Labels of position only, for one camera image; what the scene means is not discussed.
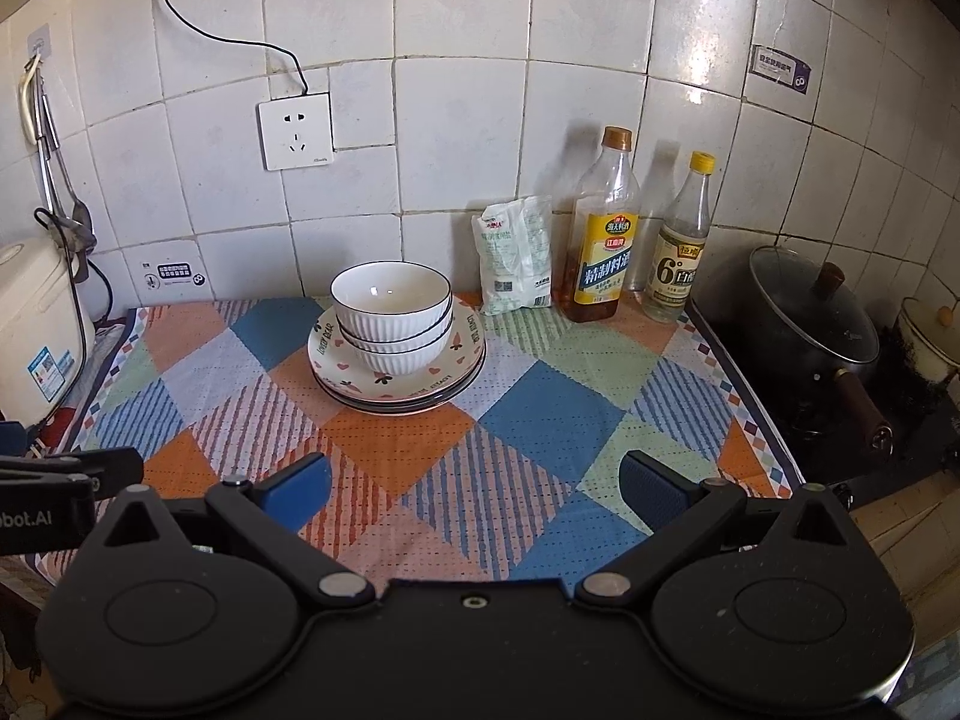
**white bag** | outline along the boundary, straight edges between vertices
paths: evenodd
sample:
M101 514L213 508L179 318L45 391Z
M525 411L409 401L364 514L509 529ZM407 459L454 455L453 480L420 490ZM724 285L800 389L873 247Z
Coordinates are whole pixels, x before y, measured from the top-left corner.
M474 217L483 314L550 305L552 214L550 197L532 196L491 205Z

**electrical cord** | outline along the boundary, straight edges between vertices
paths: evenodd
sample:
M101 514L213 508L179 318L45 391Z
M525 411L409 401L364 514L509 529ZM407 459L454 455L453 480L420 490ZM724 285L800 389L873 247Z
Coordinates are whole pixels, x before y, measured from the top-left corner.
M110 280L104 274L104 271L101 271L93 260L86 260L86 264L90 266L90 269L93 270L95 274L100 276L100 280L104 282L104 286L107 288L107 311L104 311L104 315L96 320L93 323L94 328L99 330L101 327L104 327L110 319L110 312L113 311L113 288L110 285Z
M64 257L66 257L66 276L67 276L67 280L70 282L70 295L73 296L73 309L77 315L77 328L80 330L80 366L77 368L77 375L74 376L73 381L70 382L69 386L64 390L64 394L59 396L58 399L56 399L56 404L51 406L51 409L49 410L47 415L44 418L42 418L40 422L32 426L30 431L28 431L28 436L30 437L31 442L40 432L40 429L43 427L43 425L45 425L50 420L51 416L53 416L56 413L56 410L61 406L62 403L64 403L64 400L66 400L67 397L71 394L71 392L74 389L74 386L77 386L77 382L80 381L80 374L83 373L83 369L86 367L86 358L88 357L88 348L86 348L86 333L83 331L83 309L80 309L80 297L77 295L77 282L74 281L73 279L73 269L70 266L70 257L68 253L69 249L67 248L66 233L64 233L64 227L59 223L59 219L56 218L53 214L51 214L46 208L37 208L34 210L34 219L37 220L37 223L40 226L45 227L48 230L50 229L50 225L48 223L45 223L45 221L42 220L42 218L40 218L42 215L48 218L48 220L50 220L50 223L54 225L54 228L56 228L56 232L58 232L59 237L61 237L61 243L64 245Z
M303 96L306 97L306 95L310 93L310 87L307 86L306 76L304 76L304 69L301 68L301 65L299 64L299 59L296 58L296 55L294 54L294 52L290 52L289 50L286 50L280 46L275 46L273 43L263 43L262 41L259 41L259 40L236 40L234 38L224 38L224 37L220 37L219 35L210 34L209 32L206 32L205 30L200 29L198 26L192 25L192 23L190 23L183 16L181 16L179 11L176 10L176 8L174 8L170 0L163 0L163 1L166 2L167 7L170 9L170 12L173 13L174 16L176 16L176 18L180 19L181 22L184 23L184 25L193 29L194 32L199 33L200 35L203 35L203 37L205 38L209 38L210 40L216 40L219 43L232 43L237 46L261 46L261 47L264 47L264 49L271 49L271 50L274 50L275 52L284 53L285 55L289 56L292 60L294 60L294 64L296 65L296 72L301 77L301 84L304 84Z

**stack of plates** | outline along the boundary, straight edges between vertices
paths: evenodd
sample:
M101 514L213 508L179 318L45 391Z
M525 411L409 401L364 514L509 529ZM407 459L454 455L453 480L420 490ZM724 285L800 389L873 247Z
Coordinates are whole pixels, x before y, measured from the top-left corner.
M334 308L317 320L307 342L310 367L323 390L359 412L402 416L427 412L467 389L487 355L483 324L474 309L453 301L453 327L446 348L409 376L370 370L344 341Z

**colorful checkered tablecloth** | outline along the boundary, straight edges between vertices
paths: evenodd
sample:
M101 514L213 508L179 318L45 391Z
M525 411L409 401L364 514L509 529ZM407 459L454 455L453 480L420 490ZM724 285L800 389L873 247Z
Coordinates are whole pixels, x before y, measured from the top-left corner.
M364 415L316 385L309 298L139 309L79 420L74 449L135 446L165 497L261 478L314 451L333 493L301 536L380 589L388 579L582 576L650 530L617 487L642 449L693 481L790 494L784 469L687 317L632 301L604 322L551 309L483 317L486 365L450 403ZM56 581L69 555L37 557Z

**bottle label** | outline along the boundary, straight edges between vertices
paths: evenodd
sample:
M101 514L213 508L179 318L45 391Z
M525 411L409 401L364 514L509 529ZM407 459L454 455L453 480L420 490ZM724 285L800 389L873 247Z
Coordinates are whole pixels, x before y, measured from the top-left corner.
M637 214L590 214L587 217L574 302L592 305L620 298L635 234Z
M647 282L648 298L664 307L682 307L693 287L706 240L661 227Z

